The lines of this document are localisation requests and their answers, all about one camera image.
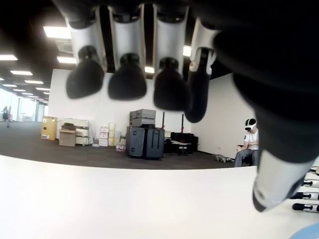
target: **jeans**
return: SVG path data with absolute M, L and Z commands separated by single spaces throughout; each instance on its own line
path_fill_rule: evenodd
M 244 158 L 251 156 L 253 165 L 257 166 L 259 163 L 259 158 L 258 158 L 258 150 L 251 150 L 251 149 L 244 149 L 239 152 L 237 152 L 236 157 L 235 157 L 235 168 L 236 167 L 241 167 L 241 163 Z

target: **black pole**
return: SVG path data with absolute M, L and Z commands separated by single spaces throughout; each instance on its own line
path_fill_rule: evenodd
M 181 114 L 181 132 L 184 131 L 184 114 Z
M 164 129 L 165 112 L 163 112 L 163 121 L 161 122 L 161 128 Z

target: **walking person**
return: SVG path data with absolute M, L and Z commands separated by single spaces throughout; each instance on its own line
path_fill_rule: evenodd
M 7 126 L 6 127 L 10 127 L 10 122 L 11 122 L 11 119 L 12 119 L 12 115 L 11 115 L 11 106 L 9 107 L 9 110 L 7 111 L 7 120 L 8 120 L 8 123 L 7 123 Z
M 7 106 L 5 106 L 4 109 L 3 109 L 2 118 L 4 119 L 4 121 L 8 120 L 8 109 L 7 109 Z

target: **carpet floor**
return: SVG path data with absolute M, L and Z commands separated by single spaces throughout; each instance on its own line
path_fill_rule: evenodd
M 162 160 L 128 158 L 115 147 L 59 146 L 58 140 L 40 139 L 40 122 L 0 122 L 0 154 L 41 162 L 107 168 L 130 169 L 209 169 L 229 168 L 233 163 L 222 163 L 215 156 L 195 152 L 188 156 L 164 154 Z

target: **white table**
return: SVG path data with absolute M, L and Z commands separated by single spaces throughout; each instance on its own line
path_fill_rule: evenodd
M 255 171 L 109 169 L 0 156 L 0 238 L 287 239 L 319 222 L 318 214 L 292 212 L 292 200 L 257 212 Z

